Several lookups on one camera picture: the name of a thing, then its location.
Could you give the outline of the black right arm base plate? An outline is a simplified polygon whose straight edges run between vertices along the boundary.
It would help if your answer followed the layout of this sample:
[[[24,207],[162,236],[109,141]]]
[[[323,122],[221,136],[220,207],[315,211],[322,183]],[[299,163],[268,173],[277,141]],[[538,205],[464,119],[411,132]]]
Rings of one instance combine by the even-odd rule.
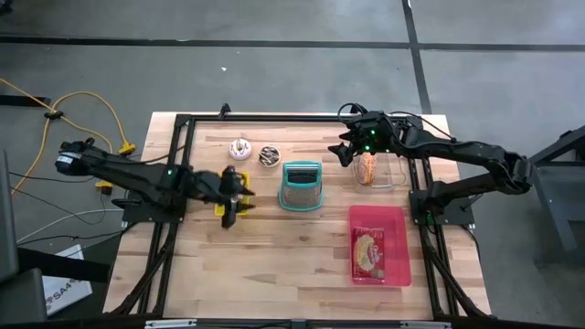
[[[415,190],[409,192],[409,204],[412,221],[419,226],[434,225],[451,225],[464,226],[474,229],[475,222],[471,200],[469,198],[459,198],[453,200],[443,210],[442,214],[433,213],[423,206],[425,190]]]

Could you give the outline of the black side table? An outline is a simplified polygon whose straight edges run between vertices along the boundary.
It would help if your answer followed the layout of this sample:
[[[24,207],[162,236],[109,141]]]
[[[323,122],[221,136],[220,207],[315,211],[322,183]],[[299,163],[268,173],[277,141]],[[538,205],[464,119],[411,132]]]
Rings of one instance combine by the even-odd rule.
[[[500,196],[499,234],[505,249],[526,256],[537,268],[585,270],[585,125],[534,150],[503,146],[535,165],[528,193]]]

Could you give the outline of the white cardboard box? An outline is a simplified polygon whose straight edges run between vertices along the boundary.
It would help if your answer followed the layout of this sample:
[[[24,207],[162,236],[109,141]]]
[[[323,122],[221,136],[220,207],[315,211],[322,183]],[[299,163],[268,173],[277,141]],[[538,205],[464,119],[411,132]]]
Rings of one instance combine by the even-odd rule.
[[[89,281],[45,275],[42,281],[48,316],[92,295]]]

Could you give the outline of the clear plastic container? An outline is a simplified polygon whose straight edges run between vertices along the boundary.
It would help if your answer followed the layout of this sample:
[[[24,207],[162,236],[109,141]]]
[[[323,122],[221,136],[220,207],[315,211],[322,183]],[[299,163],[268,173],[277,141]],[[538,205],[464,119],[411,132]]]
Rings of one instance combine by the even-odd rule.
[[[353,163],[350,165],[354,177],[354,188],[358,193],[389,193],[406,184],[407,177],[402,167],[402,162],[395,154],[375,153],[373,155],[377,158],[377,166],[375,179],[371,185],[361,185],[357,181],[356,170],[360,155],[355,156]]]

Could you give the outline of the teal handled metal box grater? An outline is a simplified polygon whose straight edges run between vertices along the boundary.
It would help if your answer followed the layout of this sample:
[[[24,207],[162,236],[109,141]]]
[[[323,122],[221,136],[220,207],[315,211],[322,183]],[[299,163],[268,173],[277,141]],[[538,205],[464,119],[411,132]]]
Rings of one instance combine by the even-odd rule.
[[[282,166],[280,206],[295,212],[314,211],[324,200],[321,162],[291,161]]]

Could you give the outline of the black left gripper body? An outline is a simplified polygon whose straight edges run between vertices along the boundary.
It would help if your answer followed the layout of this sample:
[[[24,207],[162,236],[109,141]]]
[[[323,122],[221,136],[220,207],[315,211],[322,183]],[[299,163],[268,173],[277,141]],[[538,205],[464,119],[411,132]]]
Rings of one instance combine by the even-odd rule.
[[[208,170],[194,171],[187,166],[184,168],[184,176],[182,194],[204,203],[223,206],[221,227],[231,228],[236,222],[239,202],[239,174],[235,166],[228,165],[220,174]]]

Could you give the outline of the silver metal bracket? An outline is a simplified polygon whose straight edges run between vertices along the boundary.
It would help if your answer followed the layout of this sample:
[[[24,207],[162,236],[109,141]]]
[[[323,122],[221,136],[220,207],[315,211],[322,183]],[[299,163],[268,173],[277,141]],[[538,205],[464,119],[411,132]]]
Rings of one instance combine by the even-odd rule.
[[[450,323],[434,321],[400,321],[400,329],[452,329]]]
[[[157,319],[149,320],[144,324],[144,329],[194,329],[197,327],[197,319]]]

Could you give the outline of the sugared long bread roll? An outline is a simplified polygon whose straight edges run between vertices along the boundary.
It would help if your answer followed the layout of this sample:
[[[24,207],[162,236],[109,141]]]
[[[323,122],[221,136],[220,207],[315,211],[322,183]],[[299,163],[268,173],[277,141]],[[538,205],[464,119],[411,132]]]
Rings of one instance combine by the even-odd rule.
[[[359,156],[356,176],[361,185],[371,185],[376,175],[377,158],[371,153],[363,153]]]

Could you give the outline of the pale purple frosted donut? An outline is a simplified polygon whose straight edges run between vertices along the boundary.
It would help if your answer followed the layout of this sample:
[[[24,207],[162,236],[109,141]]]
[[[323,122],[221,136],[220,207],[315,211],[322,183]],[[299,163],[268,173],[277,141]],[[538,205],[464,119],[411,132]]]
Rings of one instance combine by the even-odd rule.
[[[248,159],[252,154],[251,143],[243,138],[236,139],[229,145],[229,156],[236,161]]]

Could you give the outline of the yellow plastic basket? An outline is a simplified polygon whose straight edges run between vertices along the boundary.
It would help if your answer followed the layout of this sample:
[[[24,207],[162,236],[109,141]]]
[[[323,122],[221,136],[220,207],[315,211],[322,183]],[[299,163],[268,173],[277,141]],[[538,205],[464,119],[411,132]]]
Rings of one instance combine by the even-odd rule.
[[[248,172],[239,173],[240,184],[246,188],[250,187],[250,174]],[[250,203],[250,195],[241,195],[238,198],[238,201],[243,205],[246,206],[246,209],[242,209],[238,212],[241,216],[247,216],[251,210],[251,203]],[[214,206],[214,216],[215,217],[223,217],[226,213],[226,209],[224,205],[216,204]]]

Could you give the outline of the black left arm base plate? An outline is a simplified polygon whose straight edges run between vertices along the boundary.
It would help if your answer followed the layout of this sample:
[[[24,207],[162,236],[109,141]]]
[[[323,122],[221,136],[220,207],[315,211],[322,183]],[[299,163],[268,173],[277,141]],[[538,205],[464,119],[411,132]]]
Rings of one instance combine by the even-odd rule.
[[[185,197],[179,197],[170,208],[162,208],[144,201],[141,196],[132,192],[122,204],[122,220],[128,223],[154,222],[176,224],[183,220],[186,213]]]

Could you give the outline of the chocolate frosted donut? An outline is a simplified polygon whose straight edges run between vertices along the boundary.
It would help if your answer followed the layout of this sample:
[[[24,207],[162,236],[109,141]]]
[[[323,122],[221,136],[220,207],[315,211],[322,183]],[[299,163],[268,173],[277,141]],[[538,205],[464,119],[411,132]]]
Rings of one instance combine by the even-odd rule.
[[[262,146],[259,152],[259,163],[267,168],[275,167],[282,159],[280,150],[272,145]]]

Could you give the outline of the black metal table frame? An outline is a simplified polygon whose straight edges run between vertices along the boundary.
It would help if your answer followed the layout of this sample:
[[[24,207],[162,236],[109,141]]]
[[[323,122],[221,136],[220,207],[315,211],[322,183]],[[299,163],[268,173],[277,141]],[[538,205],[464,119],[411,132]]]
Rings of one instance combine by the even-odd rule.
[[[407,182],[383,194],[354,188],[352,169],[327,147],[345,126],[332,113],[202,112],[195,118],[190,162],[218,171],[230,161],[229,144],[248,140],[254,150],[277,147],[283,161],[321,162],[324,203],[311,212],[279,205],[280,167],[256,157],[238,163],[248,172],[253,208],[223,229],[212,206],[190,202],[179,225],[171,269],[166,275],[166,317],[429,320],[432,317],[420,233],[406,218],[411,285],[356,285],[350,278],[347,216],[351,206],[409,204]]]

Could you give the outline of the grey cabinet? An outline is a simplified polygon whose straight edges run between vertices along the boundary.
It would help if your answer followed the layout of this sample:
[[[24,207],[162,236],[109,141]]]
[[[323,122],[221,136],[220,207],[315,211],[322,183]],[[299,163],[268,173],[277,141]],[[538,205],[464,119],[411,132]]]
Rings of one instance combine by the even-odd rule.
[[[42,274],[20,271],[5,151],[0,151],[0,324],[47,319]]]

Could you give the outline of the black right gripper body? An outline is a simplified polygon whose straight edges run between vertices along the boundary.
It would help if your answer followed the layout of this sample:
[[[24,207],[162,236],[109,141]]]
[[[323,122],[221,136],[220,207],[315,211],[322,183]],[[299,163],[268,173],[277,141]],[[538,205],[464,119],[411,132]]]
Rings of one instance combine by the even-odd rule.
[[[350,122],[351,144],[359,153],[396,154],[399,144],[395,127],[381,111],[370,111]]]

